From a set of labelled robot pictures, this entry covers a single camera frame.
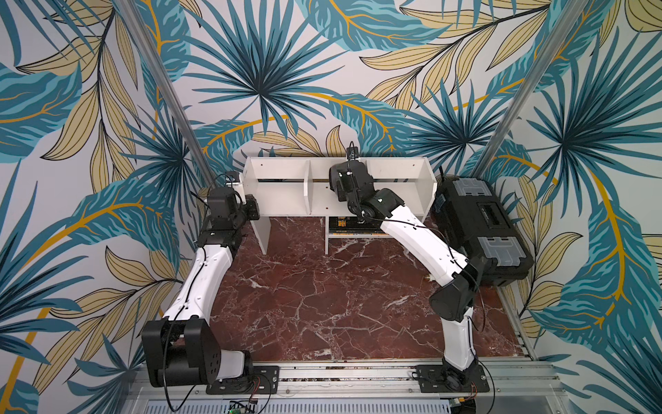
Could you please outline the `left aluminium corner post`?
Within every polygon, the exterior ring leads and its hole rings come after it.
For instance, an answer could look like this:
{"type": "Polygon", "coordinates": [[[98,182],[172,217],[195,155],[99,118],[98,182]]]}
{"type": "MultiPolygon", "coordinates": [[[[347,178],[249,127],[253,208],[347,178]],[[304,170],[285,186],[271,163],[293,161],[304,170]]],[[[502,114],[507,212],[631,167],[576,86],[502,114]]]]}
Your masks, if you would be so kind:
{"type": "Polygon", "coordinates": [[[119,13],[122,15],[127,25],[129,34],[132,36],[137,48],[141,52],[149,72],[153,75],[155,85],[162,92],[165,105],[168,110],[170,110],[179,131],[182,133],[184,142],[191,152],[194,162],[196,162],[203,175],[205,186],[214,187],[215,175],[203,155],[203,150],[195,135],[194,129],[191,127],[190,121],[179,101],[179,97],[170,81],[167,69],[157,52],[156,45],[152,43],[148,28],[141,18],[136,3],[129,0],[119,0],[116,1],[116,4],[119,13]]]}

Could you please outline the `right aluminium corner post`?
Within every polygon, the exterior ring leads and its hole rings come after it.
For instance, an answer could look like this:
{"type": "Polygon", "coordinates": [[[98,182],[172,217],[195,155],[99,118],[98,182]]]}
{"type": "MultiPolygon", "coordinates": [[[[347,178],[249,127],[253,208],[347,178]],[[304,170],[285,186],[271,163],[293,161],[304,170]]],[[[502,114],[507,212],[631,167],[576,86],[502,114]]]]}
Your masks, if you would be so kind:
{"type": "Polygon", "coordinates": [[[481,179],[484,176],[496,152],[510,131],[513,122],[517,119],[529,96],[534,93],[534,89],[541,81],[546,69],[554,61],[558,51],[562,49],[565,38],[571,32],[572,27],[581,16],[587,3],[588,1],[586,0],[570,1],[562,10],[558,24],[550,30],[548,40],[542,44],[540,56],[533,61],[526,77],[522,80],[522,85],[506,110],[503,119],[498,124],[490,141],[484,147],[484,152],[476,162],[474,169],[472,169],[471,176],[473,178],[481,179]]]}

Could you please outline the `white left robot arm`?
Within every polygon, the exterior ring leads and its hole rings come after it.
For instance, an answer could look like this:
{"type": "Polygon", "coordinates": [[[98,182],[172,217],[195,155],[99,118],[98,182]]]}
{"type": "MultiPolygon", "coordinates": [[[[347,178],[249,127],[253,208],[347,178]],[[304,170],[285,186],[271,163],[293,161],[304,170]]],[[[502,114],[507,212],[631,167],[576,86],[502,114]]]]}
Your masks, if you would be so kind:
{"type": "Polygon", "coordinates": [[[260,219],[258,201],[232,184],[209,191],[196,257],[181,290],[162,318],[145,324],[141,341],[154,387],[256,388],[247,351],[224,350],[210,329],[215,295],[241,246],[242,227],[260,219]]]}

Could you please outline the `aluminium corner post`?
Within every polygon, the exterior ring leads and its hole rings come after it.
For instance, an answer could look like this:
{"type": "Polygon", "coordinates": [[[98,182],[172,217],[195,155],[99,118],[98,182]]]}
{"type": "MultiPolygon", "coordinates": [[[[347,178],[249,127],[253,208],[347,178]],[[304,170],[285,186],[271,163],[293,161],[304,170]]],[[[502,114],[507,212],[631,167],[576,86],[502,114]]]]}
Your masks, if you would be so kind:
{"type": "Polygon", "coordinates": [[[570,1],[562,10],[558,24],[550,30],[548,40],[542,44],[540,56],[533,61],[526,77],[522,80],[522,85],[506,110],[503,119],[498,124],[490,141],[484,147],[484,152],[476,162],[474,169],[472,169],[471,176],[473,178],[481,179],[484,176],[496,152],[510,131],[513,122],[517,119],[529,96],[534,93],[534,89],[541,81],[546,69],[554,61],[558,51],[562,49],[565,38],[571,32],[572,27],[581,16],[587,3],[588,1],[586,0],[570,1]]]}
{"type": "Polygon", "coordinates": [[[127,25],[129,34],[132,36],[137,48],[141,52],[149,72],[153,75],[155,85],[162,92],[165,105],[168,110],[170,110],[179,131],[182,133],[184,142],[191,152],[194,162],[196,162],[203,175],[205,186],[214,187],[215,175],[203,155],[203,150],[195,135],[194,129],[191,127],[190,121],[179,101],[179,97],[170,81],[167,69],[157,52],[156,45],[152,43],[148,28],[141,18],[136,3],[129,0],[119,0],[116,1],[116,4],[119,13],[122,15],[127,25]]]}

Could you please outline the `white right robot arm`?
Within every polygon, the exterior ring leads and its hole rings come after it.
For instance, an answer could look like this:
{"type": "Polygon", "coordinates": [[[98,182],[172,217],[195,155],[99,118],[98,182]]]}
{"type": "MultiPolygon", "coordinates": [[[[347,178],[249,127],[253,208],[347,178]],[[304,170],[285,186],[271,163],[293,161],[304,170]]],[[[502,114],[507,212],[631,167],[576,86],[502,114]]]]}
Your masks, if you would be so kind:
{"type": "Polygon", "coordinates": [[[479,369],[472,318],[480,265],[470,262],[425,226],[393,190],[377,190],[364,163],[349,159],[332,166],[329,188],[360,221],[378,224],[384,233],[407,248],[439,285],[429,304],[443,325],[441,382],[449,390],[463,391],[479,369]]]}

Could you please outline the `white wooden bookshelf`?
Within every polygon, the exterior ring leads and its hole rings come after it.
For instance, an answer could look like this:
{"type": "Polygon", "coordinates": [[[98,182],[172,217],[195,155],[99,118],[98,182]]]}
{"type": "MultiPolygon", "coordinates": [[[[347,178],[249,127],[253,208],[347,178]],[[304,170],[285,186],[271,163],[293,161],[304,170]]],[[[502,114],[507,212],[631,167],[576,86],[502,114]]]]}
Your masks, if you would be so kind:
{"type": "MultiPolygon", "coordinates": [[[[261,251],[268,250],[272,217],[347,217],[347,204],[329,189],[338,157],[249,157],[234,188],[257,199],[260,220],[251,222],[261,251]]],[[[377,190],[390,188],[419,220],[434,202],[437,180],[425,157],[362,158],[377,190]]]]}

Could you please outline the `black plastic toolbox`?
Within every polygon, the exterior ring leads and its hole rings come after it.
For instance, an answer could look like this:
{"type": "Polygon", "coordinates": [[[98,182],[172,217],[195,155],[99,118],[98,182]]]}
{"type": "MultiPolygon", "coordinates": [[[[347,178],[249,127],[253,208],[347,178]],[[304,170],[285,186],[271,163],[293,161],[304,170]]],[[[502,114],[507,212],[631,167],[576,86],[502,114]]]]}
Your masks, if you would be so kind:
{"type": "Polygon", "coordinates": [[[431,215],[453,249],[470,260],[487,260],[483,286],[506,286],[528,276],[534,259],[487,182],[443,179],[438,183],[431,215]]]}

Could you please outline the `black yellow tool tray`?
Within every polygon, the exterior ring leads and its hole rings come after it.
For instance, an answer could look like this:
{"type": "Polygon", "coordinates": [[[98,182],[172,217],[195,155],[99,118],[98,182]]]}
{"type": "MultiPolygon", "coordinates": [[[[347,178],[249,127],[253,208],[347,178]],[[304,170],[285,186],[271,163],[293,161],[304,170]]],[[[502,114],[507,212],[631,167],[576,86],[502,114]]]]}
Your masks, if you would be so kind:
{"type": "Polygon", "coordinates": [[[384,234],[378,222],[360,223],[357,217],[329,217],[329,233],[336,235],[384,234]]]}

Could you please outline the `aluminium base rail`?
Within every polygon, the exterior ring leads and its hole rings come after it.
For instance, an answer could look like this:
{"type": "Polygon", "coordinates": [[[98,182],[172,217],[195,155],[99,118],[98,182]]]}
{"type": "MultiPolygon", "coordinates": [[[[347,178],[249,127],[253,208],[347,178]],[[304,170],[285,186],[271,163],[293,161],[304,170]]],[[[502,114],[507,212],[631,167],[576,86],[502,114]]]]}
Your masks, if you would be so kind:
{"type": "Polygon", "coordinates": [[[275,393],[257,396],[254,413],[571,413],[549,362],[515,357],[483,360],[480,382],[462,393],[423,393],[415,369],[433,359],[277,362],[275,393]]]}

